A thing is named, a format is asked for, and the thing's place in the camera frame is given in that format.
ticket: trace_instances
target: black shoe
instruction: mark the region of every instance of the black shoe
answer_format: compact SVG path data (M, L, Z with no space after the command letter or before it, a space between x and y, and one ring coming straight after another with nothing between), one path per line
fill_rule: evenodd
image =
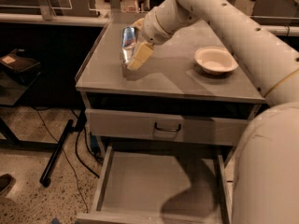
M0 175L0 195L9 192L13 185L13 180L14 178L9 174Z

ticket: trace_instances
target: white bowl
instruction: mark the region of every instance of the white bowl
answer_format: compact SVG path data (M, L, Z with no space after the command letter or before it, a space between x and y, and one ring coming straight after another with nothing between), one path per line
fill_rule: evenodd
M231 53L225 48L206 47L198 49L194 58L204 71L211 75L221 75L234 71L238 64Z

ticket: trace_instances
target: black metal stand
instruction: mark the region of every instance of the black metal stand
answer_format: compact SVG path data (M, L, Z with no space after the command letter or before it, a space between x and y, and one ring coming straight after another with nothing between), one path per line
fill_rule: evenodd
M39 182L46 188L50 184L50 175L55 167L55 163L63 149L64 141L67 135L72 131L73 120L70 119L57 144L43 143L33 141L22 141L9 129L5 122L0 118L0 133L6 139L0 139L0 148L9 148L17 150L31 150L31 151L54 151L50 160L44 170L43 175L40 177Z

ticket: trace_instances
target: drawer front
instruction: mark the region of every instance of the drawer front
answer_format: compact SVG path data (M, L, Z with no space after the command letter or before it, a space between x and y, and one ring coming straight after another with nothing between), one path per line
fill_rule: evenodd
M179 115L86 109L93 135L169 140L235 146L248 125L242 119L184 117Z

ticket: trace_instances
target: gray countertop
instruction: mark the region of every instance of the gray countertop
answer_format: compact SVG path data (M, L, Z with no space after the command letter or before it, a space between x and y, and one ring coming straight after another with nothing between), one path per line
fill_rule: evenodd
M152 56L137 71L124 68L122 29L142 16L134 13L114 15L78 79L78 91L264 103L264 98L240 67L215 77L196 65L193 57L198 49L223 47L204 21L180 29L165 44L156 46Z

